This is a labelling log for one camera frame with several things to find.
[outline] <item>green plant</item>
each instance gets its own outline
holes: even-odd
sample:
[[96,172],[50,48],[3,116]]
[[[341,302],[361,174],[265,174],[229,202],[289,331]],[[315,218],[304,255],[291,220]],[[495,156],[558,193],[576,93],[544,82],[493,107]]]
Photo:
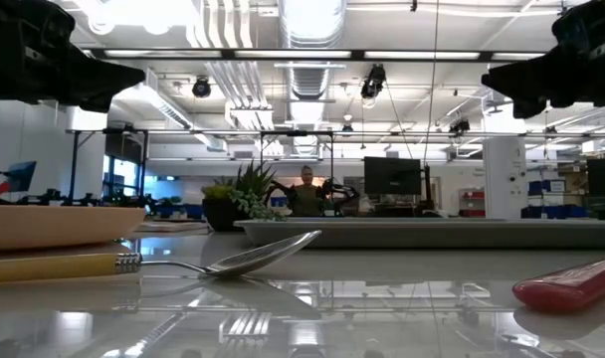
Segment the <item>green plant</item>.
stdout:
[[224,185],[229,187],[234,187],[234,179],[233,178],[225,178],[221,177],[220,179],[214,179],[214,184],[216,185]]
[[236,190],[245,194],[254,193],[259,199],[263,198],[276,174],[272,172],[272,167],[264,169],[265,163],[255,167],[252,160],[245,173],[241,165],[236,178]]
[[201,188],[201,192],[205,195],[205,199],[227,199],[230,197],[230,193],[234,190],[232,185],[220,184],[218,181],[214,181],[216,184]]
[[239,210],[243,211],[252,219],[258,220],[274,220],[284,221],[283,215],[268,209],[258,195],[254,192],[245,193],[240,190],[233,190],[230,193],[230,199],[234,202]]
[[159,199],[159,203],[160,203],[159,206],[163,206],[163,207],[173,206],[173,205],[181,204],[181,201],[183,201],[183,199],[180,196],[161,198],[161,199]]

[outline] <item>wooden bowl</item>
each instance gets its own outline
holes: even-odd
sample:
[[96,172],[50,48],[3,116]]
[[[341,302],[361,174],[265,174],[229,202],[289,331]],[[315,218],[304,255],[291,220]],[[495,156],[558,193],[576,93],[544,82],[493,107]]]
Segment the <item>wooden bowl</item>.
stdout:
[[110,242],[143,222],[145,209],[0,205],[0,250]]

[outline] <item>gray tray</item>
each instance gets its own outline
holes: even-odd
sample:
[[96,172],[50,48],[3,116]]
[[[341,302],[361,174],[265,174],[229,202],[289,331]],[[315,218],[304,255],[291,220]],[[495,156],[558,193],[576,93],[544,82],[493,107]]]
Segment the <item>gray tray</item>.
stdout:
[[308,248],[605,249],[596,220],[289,218],[236,222],[258,246],[322,230]]

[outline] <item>yellow utensil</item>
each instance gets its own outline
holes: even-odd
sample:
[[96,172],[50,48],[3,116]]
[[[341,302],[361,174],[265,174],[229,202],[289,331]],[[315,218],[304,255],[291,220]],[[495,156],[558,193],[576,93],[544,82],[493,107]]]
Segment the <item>yellow utensil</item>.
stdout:
[[305,247],[320,231],[298,235],[222,259],[208,267],[177,262],[144,262],[141,254],[95,254],[0,260],[0,282],[135,273],[143,266],[176,266],[206,275],[238,276],[282,260]]

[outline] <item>glossy table surface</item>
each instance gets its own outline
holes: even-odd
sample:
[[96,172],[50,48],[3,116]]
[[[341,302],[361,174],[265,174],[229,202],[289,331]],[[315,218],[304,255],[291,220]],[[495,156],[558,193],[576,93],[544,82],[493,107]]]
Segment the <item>glossy table surface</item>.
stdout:
[[[244,235],[134,241],[147,260],[207,265]],[[605,300],[522,308],[524,278],[605,251],[302,251],[251,280],[181,268],[0,285],[0,357],[605,357]]]

